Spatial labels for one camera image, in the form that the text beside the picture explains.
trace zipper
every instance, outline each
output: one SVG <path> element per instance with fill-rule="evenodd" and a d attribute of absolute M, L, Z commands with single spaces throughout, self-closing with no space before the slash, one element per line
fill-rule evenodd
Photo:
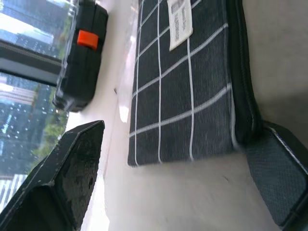
<path fill-rule="evenodd" d="M 239 8 L 239 1 L 235 1 L 235 8 L 236 8 L 236 15 L 237 15 L 237 22 L 238 22 L 238 28 L 239 28 L 239 45 L 240 45 L 240 63 L 241 63 L 241 79 L 242 84 L 244 87 L 245 95 L 247 96 L 247 104 L 251 115 L 251 132 L 252 135 L 254 134 L 254 131 L 256 130 L 256 119 L 255 119 L 255 113 L 253 106 L 251 104 L 251 101 L 254 100 L 254 96 L 251 96 L 251 92 L 248 90 L 247 86 L 247 71 L 245 68 L 245 55 L 244 55 L 244 41 L 243 41 L 243 23 L 241 21 L 241 10 Z"/>

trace fabric label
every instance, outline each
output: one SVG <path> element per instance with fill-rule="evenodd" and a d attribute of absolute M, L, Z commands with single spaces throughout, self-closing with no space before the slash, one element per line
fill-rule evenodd
<path fill-rule="evenodd" d="M 170 25 L 170 51 L 193 33 L 192 6 L 190 0 L 167 0 Z"/>

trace black plastic case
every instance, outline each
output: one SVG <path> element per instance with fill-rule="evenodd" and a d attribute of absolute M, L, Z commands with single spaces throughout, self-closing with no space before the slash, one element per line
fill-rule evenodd
<path fill-rule="evenodd" d="M 53 104 L 62 110 L 78 112 L 93 98 L 106 36 L 107 11 L 94 2 L 81 2 L 76 28 L 66 62 L 57 84 Z M 97 50 L 77 45 L 79 30 L 99 37 Z"/>

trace building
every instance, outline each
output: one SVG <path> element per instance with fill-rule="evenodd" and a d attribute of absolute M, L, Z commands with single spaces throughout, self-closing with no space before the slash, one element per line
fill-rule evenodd
<path fill-rule="evenodd" d="M 60 49 L 57 46 L 48 44 L 46 42 L 40 41 L 38 39 L 23 34 L 17 35 L 15 44 L 54 58 L 58 57 L 60 53 Z"/>
<path fill-rule="evenodd" d="M 13 87 L 6 84 L 7 78 L 0 76 L 0 100 L 2 102 L 11 101 L 16 103 L 23 103 L 32 105 L 36 98 L 36 93 L 33 90 L 27 90 L 24 88 Z"/>
<path fill-rule="evenodd" d="M 0 29 L 0 39 L 15 44 L 17 41 L 17 35 L 9 31 Z"/>
<path fill-rule="evenodd" d="M 0 176 L 0 212 L 2 212 L 26 178 L 27 175 L 17 174 L 13 177 Z"/>

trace window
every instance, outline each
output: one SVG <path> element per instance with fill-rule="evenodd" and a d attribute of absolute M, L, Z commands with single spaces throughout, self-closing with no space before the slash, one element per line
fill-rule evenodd
<path fill-rule="evenodd" d="M 0 212 L 65 131 L 55 88 L 0 73 Z"/>
<path fill-rule="evenodd" d="M 63 59 L 76 13 L 73 0 L 0 0 L 0 39 Z"/>

